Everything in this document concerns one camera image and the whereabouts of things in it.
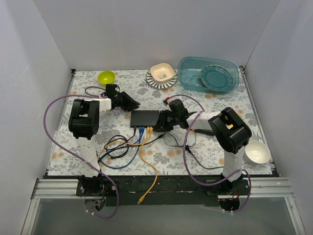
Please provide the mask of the black network switch box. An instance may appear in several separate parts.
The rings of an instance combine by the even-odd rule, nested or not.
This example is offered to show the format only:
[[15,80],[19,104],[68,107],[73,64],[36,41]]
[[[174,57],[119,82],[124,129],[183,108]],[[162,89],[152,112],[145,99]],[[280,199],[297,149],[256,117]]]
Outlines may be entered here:
[[131,112],[131,127],[155,126],[159,117],[158,110],[133,110]]

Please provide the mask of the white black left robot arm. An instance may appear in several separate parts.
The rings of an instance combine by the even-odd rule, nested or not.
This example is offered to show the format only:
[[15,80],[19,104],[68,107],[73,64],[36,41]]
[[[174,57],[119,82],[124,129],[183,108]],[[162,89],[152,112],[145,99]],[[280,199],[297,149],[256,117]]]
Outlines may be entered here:
[[103,182],[98,178],[101,168],[95,148],[100,114],[116,107],[129,112],[140,106],[139,102],[122,92],[118,85],[107,84],[103,90],[100,95],[92,95],[89,99],[75,99],[68,122],[69,131],[77,141],[80,157],[83,159],[80,182],[83,190],[94,196],[105,191]]

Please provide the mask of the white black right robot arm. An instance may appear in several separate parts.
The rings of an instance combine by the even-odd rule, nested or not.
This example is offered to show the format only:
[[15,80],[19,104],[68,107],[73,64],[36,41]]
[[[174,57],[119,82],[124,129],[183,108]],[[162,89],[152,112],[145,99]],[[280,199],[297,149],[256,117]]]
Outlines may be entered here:
[[[153,131],[168,132],[173,130],[176,125],[187,130],[183,142],[183,161],[191,179],[201,186],[218,186],[224,193],[234,194],[243,180],[243,155],[252,136],[250,128],[240,116],[230,107],[215,113],[188,112],[183,102],[180,99],[175,99],[167,104],[166,110],[159,112]],[[196,180],[190,172],[186,161],[186,142],[190,130],[210,133],[216,137],[224,150],[224,167],[219,181],[202,183]]]

